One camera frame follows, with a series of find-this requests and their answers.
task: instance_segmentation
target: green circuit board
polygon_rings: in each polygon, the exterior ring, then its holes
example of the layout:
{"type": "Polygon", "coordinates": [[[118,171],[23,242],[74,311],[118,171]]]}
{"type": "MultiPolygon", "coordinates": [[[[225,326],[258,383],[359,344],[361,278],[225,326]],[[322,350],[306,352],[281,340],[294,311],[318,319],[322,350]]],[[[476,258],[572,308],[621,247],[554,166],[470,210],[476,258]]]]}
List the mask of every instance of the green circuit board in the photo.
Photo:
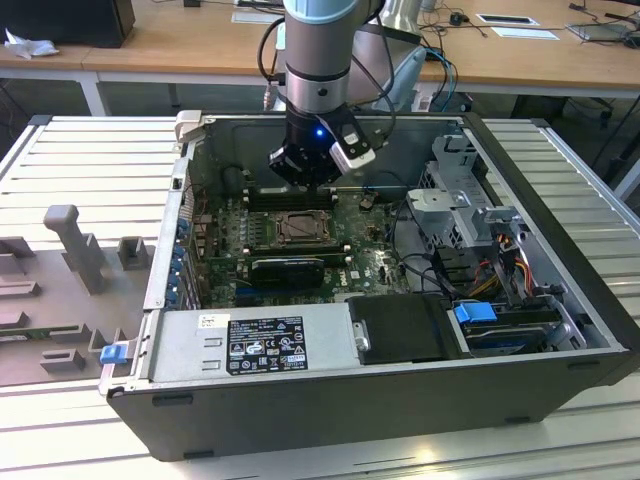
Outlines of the green circuit board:
{"type": "Polygon", "coordinates": [[[390,245],[385,242],[385,233],[393,222],[389,210],[373,202],[371,208],[363,210],[362,192],[338,193],[337,197],[332,210],[250,212],[241,199],[218,203],[219,208],[212,212],[210,223],[201,233],[206,236],[206,241],[200,241],[198,255],[203,307],[333,303],[349,295],[408,292],[406,278],[398,271],[390,245]],[[295,243],[305,237],[308,225],[316,228],[320,224],[324,235],[306,244],[309,250],[304,255],[289,253],[289,241],[295,243]],[[319,288],[264,291],[250,282],[249,264],[263,249],[281,248],[284,258],[315,258],[314,246],[338,249],[345,243],[349,245],[348,254],[335,256],[348,257],[348,262],[341,266],[326,263],[319,288]]]}

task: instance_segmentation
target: wooden desk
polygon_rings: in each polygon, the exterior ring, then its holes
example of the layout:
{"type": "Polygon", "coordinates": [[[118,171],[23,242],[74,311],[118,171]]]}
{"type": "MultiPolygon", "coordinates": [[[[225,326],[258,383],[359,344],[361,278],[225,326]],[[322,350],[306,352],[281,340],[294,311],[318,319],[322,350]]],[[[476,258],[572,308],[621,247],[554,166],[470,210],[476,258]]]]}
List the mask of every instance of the wooden desk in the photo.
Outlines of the wooden desk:
{"type": "MultiPolygon", "coordinates": [[[[569,10],[569,0],[447,0],[463,8],[476,25],[475,13],[525,15],[540,27],[588,23],[590,17],[569,10]]],[[[120,49],[61,48],[59,56],[32,61],[0,53],[0,77],[78,81],[94,115],[108,114],[101,82],[264,85],[256,66],[258,42],[265,25],[232,23],[232,6],[203,3],[183,8],[182,2],[133,0],[136,24],[120,49]]],[[[589,9],[630,14],[633,7],[590,0],[589,9]]],[[[448,25],[450,12],[441,9],[448,25]]],[[[438,22],[438,13],[421,22],[438,22]]],[[[635,97],[640,93],[640,52],[622,45],[581,44],[569,31],[554,31],[556,40],[501,38],[483,29],[451,27],[443,38],[447,57],[459,72],[459,91],[558,96],[635,97]]],[[[432,45],[434,34],[426,33],[432,45]]],[[[265,58],[271,55],[269,49],[265,58]]],[[[418,91],[428,97],[438,88],[439,64],[425,65],[418,91]]]]}
{"type": "MultiPolygon", "coordinates": [[[[184,8],[182,1],[151,0],[133,5],[136,23],[123,47],[92,49],[82,62],[86,70],[260,75],[256,51],[266,25],[232,23],[233,6],[184,8]]],[[[271,45],[265,58],[273,55],[271,45]]]]}
{"type": "MultiPolygon", "coordinates": [[[[540,23],[532,28],[564,28],[568,23],[592,22],[588,15],[570,10],[568,0],[447,0],[447,5],[462,8],[473,24],[479,26],[488,24],[477,18],[476,13],[532,17],[540,23]]],[[[604,17],[607,12],[629,15],[640,9],[597,0],[590,0],[588,7],[601,22],[610,21],[604,17]]],[[[451,12],[446,9],[424,15],[420,23],[438,22],[438,13],[440,23],[448,24],[451,12]]],[[[560,40],[501,38],[489,28],[482,31],[488,38],[483,38],[475,28],[455,27],[448,28],[443,37],[447,57],[458,68],[461,86],[621,89],[630,90],[632,97],[640,91],[640,52],[633,49],[619,44],[582,43],[569,30],[553,31],[560,40]]],[[[425,37],[431,45],[438,46],[435,34],[425,37]]],[[[422,81],[441,78],[439,65],[425,67],[420,76],[422,81]]]]}
{"type": "Polygon", "coordinates": [[[6,48],[0,48],[0,67],[33,68],[43,70],[82,70],[82,60],[89,54],[91,47],[79,45],[56,46],[57,55],[33,57],[27,60],[17,57],[6,48]]]}

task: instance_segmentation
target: cpu socket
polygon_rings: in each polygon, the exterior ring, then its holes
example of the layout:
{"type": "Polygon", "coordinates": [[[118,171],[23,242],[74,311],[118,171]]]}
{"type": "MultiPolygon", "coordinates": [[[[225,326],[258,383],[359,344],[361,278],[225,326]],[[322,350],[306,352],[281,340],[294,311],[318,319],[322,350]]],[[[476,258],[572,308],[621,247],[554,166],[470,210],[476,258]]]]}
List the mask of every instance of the cpu socket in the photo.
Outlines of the cpu socket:
{"type": "Polygon", "coordinates": [[[318,210],[278,214],[276,233],[280,246],[331,243],[327,214],[318,210]]]}

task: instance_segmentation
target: motherboard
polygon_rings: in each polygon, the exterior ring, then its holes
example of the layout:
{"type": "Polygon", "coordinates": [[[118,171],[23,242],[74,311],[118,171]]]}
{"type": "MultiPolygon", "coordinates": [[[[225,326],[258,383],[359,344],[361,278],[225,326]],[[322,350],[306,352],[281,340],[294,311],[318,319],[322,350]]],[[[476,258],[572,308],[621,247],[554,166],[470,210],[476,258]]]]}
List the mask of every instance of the motherboard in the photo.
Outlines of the motherboard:
{"type": "Polygon", "coordinates": [[[205,198],[195,211],[203,308],[333,303],[409,292],[390,250],[391,204],[376,194],[247,192],[217,202],[205,198]],[[217,208],[207,210],[208,204],[217,208]]]}

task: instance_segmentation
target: warning label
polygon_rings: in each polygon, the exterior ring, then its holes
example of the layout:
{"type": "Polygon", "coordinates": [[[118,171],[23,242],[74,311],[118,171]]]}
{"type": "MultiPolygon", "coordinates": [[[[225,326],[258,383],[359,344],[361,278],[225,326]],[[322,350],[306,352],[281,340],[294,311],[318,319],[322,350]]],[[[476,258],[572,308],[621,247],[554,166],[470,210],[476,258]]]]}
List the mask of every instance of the warning label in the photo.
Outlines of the warning label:
{"type": "Polygon", "coordinates": [[[308,368],[302,317],[232,320],[227,351],[231,375],[308,368]]]}

